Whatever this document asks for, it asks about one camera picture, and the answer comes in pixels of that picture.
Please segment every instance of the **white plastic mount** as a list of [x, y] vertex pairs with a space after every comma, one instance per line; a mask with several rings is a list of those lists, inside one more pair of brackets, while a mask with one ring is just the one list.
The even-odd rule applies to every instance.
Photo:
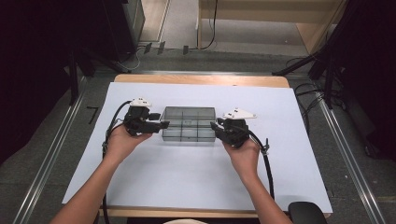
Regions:
[[255, 118], [257, 118], [257, 116], [255, 114], [247, 112], [246, 110], [240, 109], [238, 107], [228, 113], [225, 113], [223, 115], [223, 117], [226, 119], [255, 119]]
[[149, 101], [147, 101], [145, 98], [139, 97], [137, 99], [133, 99], [132, 102], [129, 103], [129, 105], [132, 105], [132, 106], [151, 106], [151, 103]]

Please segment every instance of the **person's right hand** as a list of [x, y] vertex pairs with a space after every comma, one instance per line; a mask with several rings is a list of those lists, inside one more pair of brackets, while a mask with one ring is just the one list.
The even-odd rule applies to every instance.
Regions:
[[242, 181], [257, 177], [257, 163], [260, 155], [260, 147], [253, 140], [248, 139], [240, 148], [234, 148], [227, 143], [222, 143], [228, 152], [233, 168], [239, 174]]

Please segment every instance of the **hand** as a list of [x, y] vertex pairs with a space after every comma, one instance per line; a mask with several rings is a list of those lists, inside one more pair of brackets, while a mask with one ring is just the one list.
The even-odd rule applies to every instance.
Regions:
[[134, 149], [150, 138], [152, 133], [143, 133], [138, 136], [131, 136], [125, 129], [124, 125], [115, 128], [108, 139], [107, 153], [105, 160], [111, 160], [116, 164], [122, 161], [131, 154]]
[[244, 182], [251, 177], [257, 177], [257, 163], [260, 155], [260, 147], [248, 139], [240, 148], [234, 148], [224, 143], [224, 148], [228, 152], [233, 164], [233, 168]]

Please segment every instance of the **person's left hand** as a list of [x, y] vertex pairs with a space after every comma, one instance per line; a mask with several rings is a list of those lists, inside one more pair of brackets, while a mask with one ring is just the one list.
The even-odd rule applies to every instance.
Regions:
[[107, 153], [105, 160], [112, 160], [117, 164], [131, 154], [134, 149], [150, 138], [152, 133], [143, 133], [138, 136], [131, 136], [125, 129], [124, 125], [115, 128], [108, 139]]

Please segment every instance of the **person's left arm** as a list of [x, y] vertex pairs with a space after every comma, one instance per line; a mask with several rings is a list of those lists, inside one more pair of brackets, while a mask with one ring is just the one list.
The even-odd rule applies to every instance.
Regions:
[[59, 211], [51, 223], [90, 223], [97, 215], [103, 197], [106, 194], [111, 177], [120, 163], [131, 154], [135, 147], [151, 134], [129, 135], [124, 126], [113, 130], [107, 147], [107, 154], [91, 177]]

